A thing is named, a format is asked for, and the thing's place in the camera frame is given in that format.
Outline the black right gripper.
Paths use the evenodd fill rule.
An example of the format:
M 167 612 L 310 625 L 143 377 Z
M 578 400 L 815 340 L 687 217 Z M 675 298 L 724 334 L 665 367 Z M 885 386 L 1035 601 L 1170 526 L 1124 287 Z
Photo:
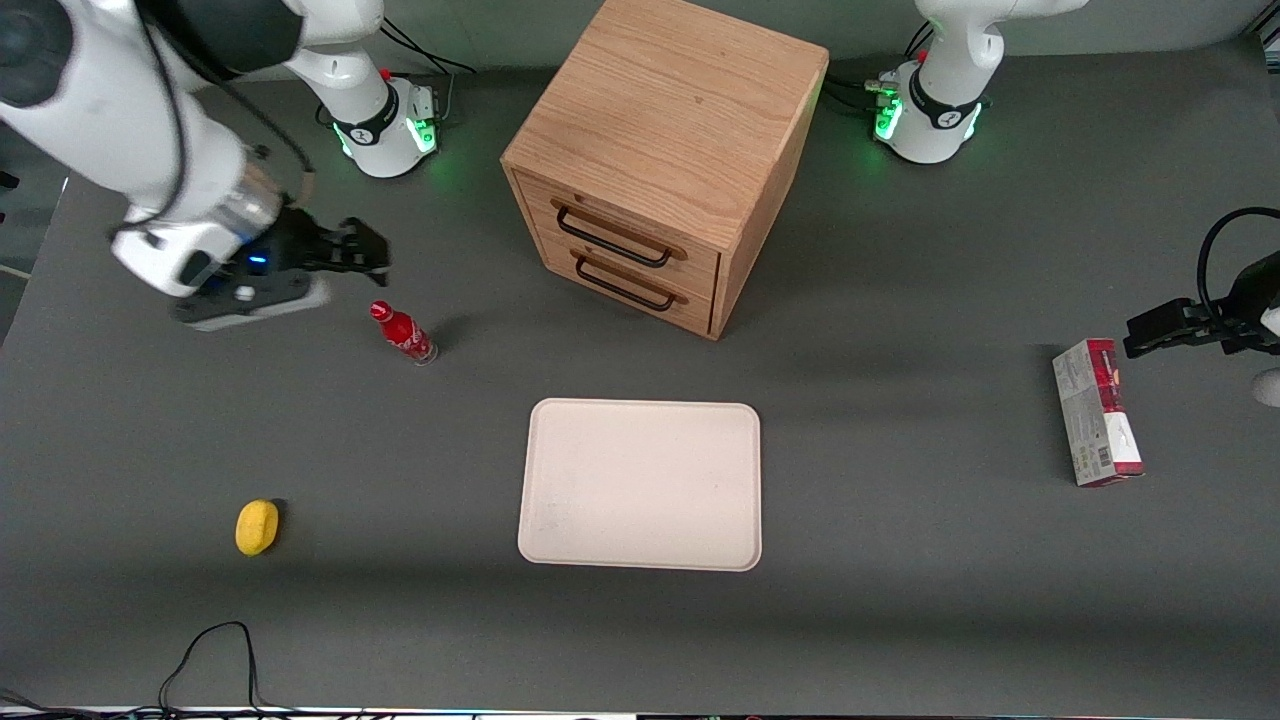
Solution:
M 284 206 L 259 237 L 259 279 L 283 290 L 305 290 L 319 272 L 357 273 L 375 284 L 388 284 L 388 241 L 358 218 L 349 217 L 332 231 L 305 210 Z

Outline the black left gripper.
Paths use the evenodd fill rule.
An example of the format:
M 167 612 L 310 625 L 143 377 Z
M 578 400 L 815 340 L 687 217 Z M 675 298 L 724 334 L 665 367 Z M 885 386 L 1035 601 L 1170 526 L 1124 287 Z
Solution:
M 1187 345 L 1219 343 L 1226 355 L 1252 350 L 1279 355 L 1277 331 L 1265 324 L 1265 314 L 1277 309 L 1279 252 L 1271 252 L 1248 266 L 1234 279 L 1221 299 L 1210 299 L 1207 273 L 1210 251 L 1202 250 L 1196 264 L 1196 288 L 1199 302 L 1193 322 L 1187 310 L 1189 299 L 1175 299 L 1126 320 L 1123 340 L 1128 359 L 1138 359 L 1161 348 Z

